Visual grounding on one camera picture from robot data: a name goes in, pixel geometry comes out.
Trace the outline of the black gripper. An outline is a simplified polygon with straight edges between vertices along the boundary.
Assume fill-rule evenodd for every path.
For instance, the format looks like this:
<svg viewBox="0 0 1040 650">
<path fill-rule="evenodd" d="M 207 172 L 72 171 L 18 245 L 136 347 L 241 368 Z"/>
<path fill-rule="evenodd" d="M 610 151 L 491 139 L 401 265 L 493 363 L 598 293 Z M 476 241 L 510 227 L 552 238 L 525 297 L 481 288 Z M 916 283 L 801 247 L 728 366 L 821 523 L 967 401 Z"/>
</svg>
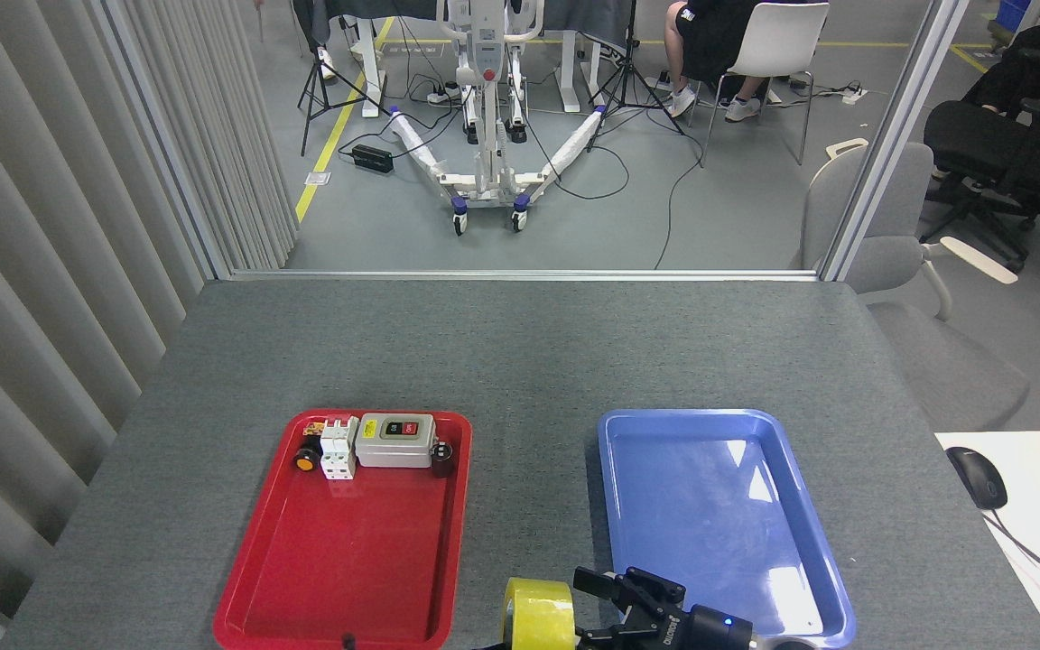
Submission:
<svg viewBox="0 0 1040 650">
<path fill-rule="evenodd" d="M 644 612 L 661 621 L 648 628 L 575 628 L 577 649 L 756 649 L 754 626 L 745 618 L 714 608 L 683 610 L 685 587 L 656 573 L 628 567 L 622 573 L 578 565 L 572 587 L 610 601 L 620 610 Z"/>
</svg>

